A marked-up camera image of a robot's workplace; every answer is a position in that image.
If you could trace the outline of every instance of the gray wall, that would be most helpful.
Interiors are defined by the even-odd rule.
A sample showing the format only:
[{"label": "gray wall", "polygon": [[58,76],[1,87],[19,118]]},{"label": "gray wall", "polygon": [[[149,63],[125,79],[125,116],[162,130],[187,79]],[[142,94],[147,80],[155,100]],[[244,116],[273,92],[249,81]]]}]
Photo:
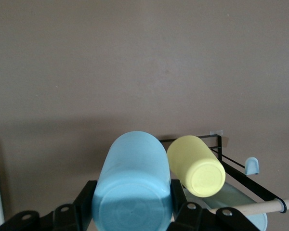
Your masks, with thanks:
[{"label": "gray wall", "polygon": [[[289,0],[0,0],[6,218],[71,202],[124,132],[220,129],[289,198]],[[289,230],[289,212],[268,217]]]}]

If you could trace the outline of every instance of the yellow cup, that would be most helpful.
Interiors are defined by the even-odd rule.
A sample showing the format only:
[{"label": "yellow cup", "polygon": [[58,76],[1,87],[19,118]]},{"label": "yellow cup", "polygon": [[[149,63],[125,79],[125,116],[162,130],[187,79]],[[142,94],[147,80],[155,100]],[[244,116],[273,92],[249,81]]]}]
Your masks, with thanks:
[{"label": "yellow cup", "polygon": [[169,146],[171,171],[190,193],[198,197],[216,194],[225,183],[225,169],[202,139],[182,136]]}]

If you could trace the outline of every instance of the light blue plastic tumbler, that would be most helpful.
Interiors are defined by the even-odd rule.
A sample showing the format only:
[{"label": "light blue plastic tumbler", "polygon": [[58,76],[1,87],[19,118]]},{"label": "light blue plastic tumbler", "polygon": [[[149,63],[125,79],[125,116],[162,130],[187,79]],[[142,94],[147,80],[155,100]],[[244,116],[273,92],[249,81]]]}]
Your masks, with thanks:
[{"label": "light blue plastic tumbler", "polygon": [[92,199],[99,231],[165,231],[172,203],[167,154],[142,131],[123,134],[110,147]]}]

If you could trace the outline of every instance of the translucent blue cup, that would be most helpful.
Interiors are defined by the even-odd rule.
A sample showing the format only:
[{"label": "translucent blue cup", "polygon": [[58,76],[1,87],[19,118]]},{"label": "translucent blue cup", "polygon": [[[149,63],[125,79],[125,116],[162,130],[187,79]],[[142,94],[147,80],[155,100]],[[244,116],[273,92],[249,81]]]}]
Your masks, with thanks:
[{"label": "translucent blue cup", "polygon": [[112,144],[92,199],[99,231],[165,231],[171,221],[170,170],[161,143],[142,131]]}]

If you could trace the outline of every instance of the wooden dowel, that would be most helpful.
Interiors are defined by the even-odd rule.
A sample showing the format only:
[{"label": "wooden dowel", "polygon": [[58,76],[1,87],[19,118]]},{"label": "wooden dowel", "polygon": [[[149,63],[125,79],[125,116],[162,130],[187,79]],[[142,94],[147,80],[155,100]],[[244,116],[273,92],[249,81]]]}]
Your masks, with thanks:
[{"label": "wooden dowel", "polygon": [[[289,200],[283,200],[289,209]],[[278,200],[266,201],[261,203],[254,203],[249,205],[239,205],[234,206],[233,208],[239,210],[244,216],[255,215],[261,213],[271,213],[271,212],[280,212],[282,211],[283,205]],[[216,214],[218,208],[210,209],[209,211],[213,214]]]}]

